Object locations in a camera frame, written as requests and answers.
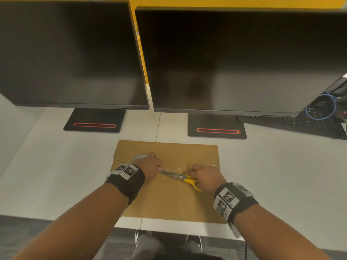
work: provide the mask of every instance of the computer screen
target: computer screen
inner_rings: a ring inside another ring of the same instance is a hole
[[[155,111],[295,116],[347,72],[343,10],[135,14]]]
[[[18,106],[149,109],[127,2],[0,2],[0,93]]]

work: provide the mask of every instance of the white wall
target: white wall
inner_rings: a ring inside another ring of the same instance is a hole
[[[0,178],[44,109],[17,107],[0,94]]]

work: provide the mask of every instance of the black wristband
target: black wristband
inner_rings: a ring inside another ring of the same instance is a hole
[[[236,214],[259,204],[253,194],[239,183],[224,183],[215,192],[213,208],[226,220],[234,224]]]
[[[131,204],[137,197],[143,183],[145,174],[140,167],[134,164],[122,164],[111,171],[105,183],[113,184],[126,197]]]

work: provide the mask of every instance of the brown cardboard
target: brown cardboard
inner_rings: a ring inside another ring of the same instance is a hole
[[[111,169],[151,151],[163,160],[163,170],[175,173],[187,171],[192,164],[219,166],[217,145],[120,140]],[[123,216],[224,224],[213,201],[212,195],[198,192],[184,181],[158,174],[142,186]]]

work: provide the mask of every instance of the hand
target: hand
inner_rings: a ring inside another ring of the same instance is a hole
[[[197,178],[199,182],[196,183],[196,187],[212,195],[215,194],[220,185],[227,182],[220,170],[213,166],[199,166],[194,164],[192,170],[188,171],[186,175]]]
[[[163,161],[154,152],[150,152],[147,157],[134,160],[133,164],[141,168],[145,174],[145,182],[149,182],[161,172]]]

